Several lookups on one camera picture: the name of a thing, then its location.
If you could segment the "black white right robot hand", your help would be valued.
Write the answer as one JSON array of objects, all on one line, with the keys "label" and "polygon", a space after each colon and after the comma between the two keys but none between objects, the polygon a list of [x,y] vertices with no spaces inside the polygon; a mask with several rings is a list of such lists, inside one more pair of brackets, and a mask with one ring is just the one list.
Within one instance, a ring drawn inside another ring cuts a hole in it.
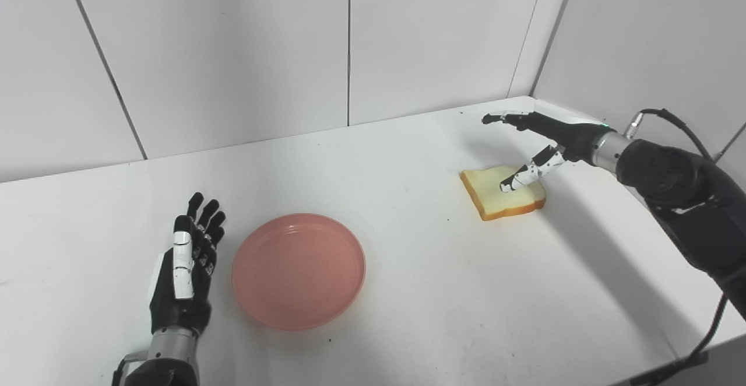
[{"label": "black white right robot hand", "polygon": [[536,154],[530,161],[520,167],[500,183],[502,192],[512,192],[527,187],[543,178],[544,174],[554,171],[565,161],[586,161],[594,165],[593,155],[600,139],[612,128],[597,123],[567,123],[556,120],[543,113],[502,113],[485,115],[481,122],[489,125],[494,122],[514,126],[518,131],[531,131],[556,142]]}]

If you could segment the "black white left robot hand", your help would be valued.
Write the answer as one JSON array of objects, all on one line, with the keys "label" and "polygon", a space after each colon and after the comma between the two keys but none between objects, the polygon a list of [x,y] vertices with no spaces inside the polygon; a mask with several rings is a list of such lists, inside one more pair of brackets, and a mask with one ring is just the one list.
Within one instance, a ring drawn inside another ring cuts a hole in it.
[{"label": "black white left robot hand", "polygon": [[149,304],[151,332],[179,327],[200,336],[212,315],[209,292],[226,214],[216,199],[195,192],[175,218],[173,245],[160,261]]}]

